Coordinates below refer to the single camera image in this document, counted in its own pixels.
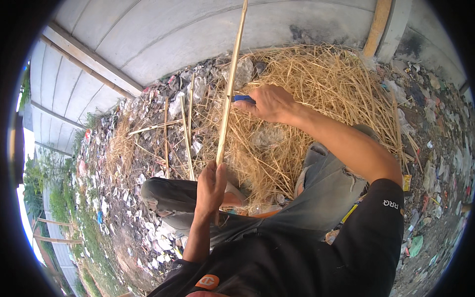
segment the concrete wall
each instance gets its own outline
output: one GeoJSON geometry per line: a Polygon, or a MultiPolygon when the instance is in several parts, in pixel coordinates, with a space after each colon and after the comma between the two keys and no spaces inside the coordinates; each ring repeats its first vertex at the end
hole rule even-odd
{"type": "Polygon", "coordinates": [[[456,87],[466,81],[466,74],[456,49],[444,27],[425,0],[412,0],[412,9],[396,57],[420,62],[456,87]]]}
{"type": "MultiPolygon", "coordinates": [[[[54,22],[145,86],[232,50],[241,7],[242,0],[67,0],[54,22]]],[[[375,7],[376,0],[249,0],[241,49],[300,42],[362,49],[375,7]]],[[[401,32],[396,57],[420,61],[457,86],[465,81],[450,39],[424,0],[412,1],[401,32]]],[[[33,101],[74,122],[119,97],[42,42],[32,57],[31,89],[33,101]]],[[[70,152],[71,125],[33,110],[33,126],[37,141],[70,152]]]]}

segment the bamboo pole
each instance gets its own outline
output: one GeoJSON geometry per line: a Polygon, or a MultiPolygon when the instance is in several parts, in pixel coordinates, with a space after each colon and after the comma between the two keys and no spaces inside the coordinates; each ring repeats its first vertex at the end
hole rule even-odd
{"type": "Polygon", "coordinates": [[[190,151],[190,138],[188,137],[188,130],[186,128],[186,117],[185,117],[185,103],[183,102],[185,96],[180,96],[180,105],[181,105],[181,120],[183,121],[183,133],[185,134],[185,146],[186,152],[188,155],[188,171],[190,176],[190,181],[196,181],[195,172],[193,171],[193,164],[191,163],[191,151],[190,151]]]}
{"type": "Polygon", "coordinates": [[[373,23],[366,44],[363,48],[365,57],[372,57],[380,44],[381,36],[388,21],[392,0],[378,0],[374,11],[373,23]]]}
{"type": "Polygon", "coordinates": [[[163,128],[163,138],[165,139],[165,167],[167,172],[165,173],[165,177],[170,179],[170,170],[168,164],[168,137],[167,137],[167,115],[168,115],[168,96],[165,97],[165,120],[164,120],[164,128],[163,128]]]}
{"type": "Polygon", "coordinates": [[[50,237],[43,237],[39,235],[33,234],[34,239],[38,239],[41,241],[48,241],[48,242],[56,242],[56,243],[69,243],[69,244],[82,244],[82,240],[73,240],[73,239],[61,239],[61,238],[50,238],[50,237]]]}
{"type": "Polygon", "coordinates": [[[188,138],[190,140],[190,145],[192,143],[191,140],[191,115],[193,111],[193,88],[195,87],[195,74],[191,76],[191,85],[190,85],[190,108],[188,109],[188,138]]]}
{"type": "Polygon", "coordinates": [[[221,129],[219,131],[218,153],[216,154],[216,165],[223,163],[224,147],[226,141],[226,133],[228,129],[229,112],[231,110],[231,99],[234,96],[234,79],[236,76],[236,68],[238,66],[239,49],[241,48],[242,31],[244,28],[244,20],[246,19],[247,0],[244,0],[241,12],[241,21],[237,29],[236,42],[234,43],[233,56],[229,66],[228,85],[226,86],[226,94],[224,97],[223,113],[221,120],[221,129]]]}
{"type": "Polygon", "coordinates": [[[73,224],[71,224],[71,223],[57,222],[57,221],[54,221],[54,220],[46,220],[46,219],[42,219],[42,218],[37,218],[36,220],[40,221],[40,222],[52,223],[52,224],[61,225],[61,226],[68,226],[68,227],[73,226],[73,224]]]}
{"type": "Polygon", "coordinates": [[[137,130],[137,131],[133,131],[133,132],[130,132],[129,133],[129,136],[130,135],[133,135],[133,134],[137,134],[137,133],[140,133],[140,132],[143,132],[143,131],[148,131],[148,130],[152,130],[152,129],[157,129],[157,128],[162,128],[162,127],[165,127],[165,126],[168,126],[168,125],[171,125],[171,124],[177,124],[181,122],[181,120],[175,120],[175,121],[171,121],[171,122],[165,122],[163,124],[160,124],[160,125],[155,125],[155,126],[150,126],[150,127],[147,127],[147,128],[143,128],[143,129],[140,129],[140,130],[137,130]]]}
{"type": "Polygon", "coordinates": [[[91,68],[86,66],[84,63],[82,63],[81,61],[79,61],[78,59],[76,59],[75,57],[73,57],[72,55],[67,53],[66,51],[64,51],[62,48],[60,48],[53,41],[49,40],[46,36],[41,35],[40,39],[41,39],[41,41],[46,43],[46,45],[48,45],[49,47],[51,47],[51,48],[55,49],[56,51],[58,51],[61,55],[63,55],[66,59],[71,61],[74,65],[78,66],[79,68],[84,70],[86,73],[90,74],[92,77],[99,80],[104,85],[108,86],[109,88],[116,91],[117,93],[124,96],[125,98],[135,99],[134,95],[132,95],[129,92],[125,91],[124,89],[122,89],[118,85],[114,84],[113,82],[111,82],[110,80],[105,78],[104,76],[100,75],[99,73],[95,72],[94,70],[92,70],[91,68]]]}

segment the dry straw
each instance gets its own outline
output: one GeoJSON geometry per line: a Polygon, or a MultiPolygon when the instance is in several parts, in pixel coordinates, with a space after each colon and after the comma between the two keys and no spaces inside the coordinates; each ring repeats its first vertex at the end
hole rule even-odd
{"type": "MultiPolygon", "coordinates": [[[[243,57],[250,57],[254,63],[264,61],[267,68],[239,93],[248,94],[263,84],[282,86],[295,101],[335,120],[368,125],[391,153],[402,153],[392,106],[381,89],[380,76],[368,71],[350,50],[301,45],[258,49],[243,57]]],[[[200,152],[203,160],[216,157],[223,94],[224,88],[218,89],[213,98],[208,98],[212,108],[204,123],[207,133],[200,152]]],[[[231,109],[225,162],[241,188],[250,191],[250,211],[275,203],[280,195],[293,199],[295,182],[312,142],[311,136],[294,127],[267,123],[235,107],[231,109]]]]}

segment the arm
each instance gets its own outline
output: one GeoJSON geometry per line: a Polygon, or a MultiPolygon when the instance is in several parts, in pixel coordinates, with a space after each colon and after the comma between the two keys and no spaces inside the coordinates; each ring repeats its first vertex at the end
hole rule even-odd
{"type": "Polygon", "coordinates": [[[288,124],[310,134],[370,184],[385,178],[402,187],[402,174],[396,159],[364,133],[295,102],[282,87],[262,86],[249,96],[255,100],[255,105],[236,101],[235,106],[265,121],[288,124]]]}
{"type": "Polygon", "coordinates": [[[196,208],[183,260],[203,263],[209,255],[209,223],[224,199],[226,164],[210,161],[198,178],[196,208]]]}

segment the wooden beam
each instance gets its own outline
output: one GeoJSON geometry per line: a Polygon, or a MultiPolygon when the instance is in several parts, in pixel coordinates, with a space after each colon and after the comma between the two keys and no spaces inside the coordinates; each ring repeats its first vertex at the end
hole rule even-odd
{"type": "Polygon", "coordinates": [[[185,117],[185,96],[180,96],[180,105],[181,105],[181,120],[183,121],[183,134],[185,134],[185,146],[186,153],[188,155],[188,171],[190,175],[190,181],[196,181],[195,172],[193,171],[193,163],[191,162],[191,150],[190,150],[190,137],[188,136],[188,129],[186,128],[186,117],[185,117]]]}
{"type": "Polygon", "coordinates": [[[44,112],[45,114],[48,114],[48,115],[50,115],[50,116],[52,116],[52,117],[55,117],[55,118],[57,118],[58,120],[65,122],[66,124],[69,124],[69,125],[74,126],[74,127],[78,128],[78,129],[81,129],[81,130],[85,130],[85,129],[86,129],[83,125],[78,124],[78,123],[76,123],[76,122],[73,122],[73,121],[71,121],[70,119],[67,119],[67,118],[65,118],[65,117],[63,117],[63,116],[61,116],[61,115],[58,115],[58,114],[52,112],[51,110],[44,108],[43,106],[39,105],[38,103],[36,103],[36,102],[33,101],[33,100],[31,100],[30,103],[31,103],[31,106],[33,106],[34,108],[37,108],[39,111],[44,112]]]}
{"type": "Polygon", "coordinates": [[[233,56],[231,59],[231,64],[229,66],[228,85],[226,86],[226,94],[224,97],[223,113],[222,113],[222,119],[221,119],[221,129],[219,131],[218,153],[216,154],[217,165],[223,163],[223,159],[224,159],[224,148],[226,145],[225,141],[226,141],[226,134],[228,130],[229,111],[231,110],[231,99],[234,96],[234,79],[236,76],[236,68],[238,66],[239,49],[241,48],[242,31],[244,28],[244,20],[246,19],[246,12],[247,12],[247,0],[244,0],[244,3],[242,5],[241,21],[239,22],[239,28],[237,29],[237,36],[236,36],[236,41],[234,43],[233,56]]]}
{"type": "Polygon", "coordinates": [[[139,83],[135,82],[124,72],[107,62],[96,52],[90,50],[79,40],[72,37],[69,32],[64,30],[57,23],[51,22],[43,31],[43,35],[67,53],[92,68],[92,70],[116,83],[119,87],[127,90],[134,96],[140,96],[140,93],[143,91],[144,88],[139,83]]]}
{"type": "Polygon", "coordinates": [[[39,235],[33,234],[34,239],[38,239],[41,241],[48,241],[48,242],[55,242],[55,243],[68,243],[68,244],[82,244],[82,240],[73,240],[73,239],[61,239],[61,238],[50,238],[50,237],[43,237],[39,235]]]}
{"type": "Polygon", "coordinates": [[[37,144],[37,145],[39,145],[39,146],[41,146],[41,147],[44,147],[44,148],[46,148],[46,149],[49,149],[50,151],[54,151],[54,152],[56,152],[56,153],[60,153],[60,154],[63,154],[63,155],[65,155],[65,156],[68,156],[68,157],[72,157],[72,155],[71,155],[70,153],[66,153],[66,152],[57,150],[57,149],[55,149],[55,148],[52,148],[52,147],[50,147],[50,146],[47,146],[46,144],[41,144],[41,143],[39,143],[38,141],[35,141],[35,144],[37,144]]]}
{"type": "Polygon", "coordinates": [[[389,11],[392,0],[378,0],[374,11],[373,23],[371,24],[370,34],[366,40],[363,49],[363,56],[372,57],[378,48],[381,36],[388,21],[389,11]]]}
{"type": "Polygon", "coordinates": [[[46,43],[47,46],[55,49],[57,52],[59,52],[61,55],[63,55],[66,59],[71,61],[74,65],[78,66],[79,68],[84,70],[84,72],[86,72],[87,74],[90,74],[92,77],[96,78],[98,81],[100,81],[104,85],[106,85],[109,88],[111,88],[112,90],[116,91],[121,96],[124,96],[125,98],[128,98],[128,99],[135,99],[134,95],[132,95],[129,92],[125,91],[124,89],[122,89],[118,85],[114,84],[113,82],[111,82],[110,80],[105,78],[104,76],[100,75],[99,73],[95,72],[94,70],[92,70],[91,68],[86,66],[83,62],[79,61],[78,59],[76,59],[72,55],[68,54],[65,50],[60,48],[53,41],[49,40],[46,36],[41,35],[40,39],[41,39],[41,41],[46,43]]]}
{"type": "Polygon", "coordinates": [[[36,220],[40,221],[40,222],[52,223],[52,224],[61,225],[61,226],[68,226],[68,227],[73,226],[73,224],[71,224],[71,223],[57,222],[55,220],[46,220],[46,219],[42,219],[42,218],[37,218],[36,220]]]}

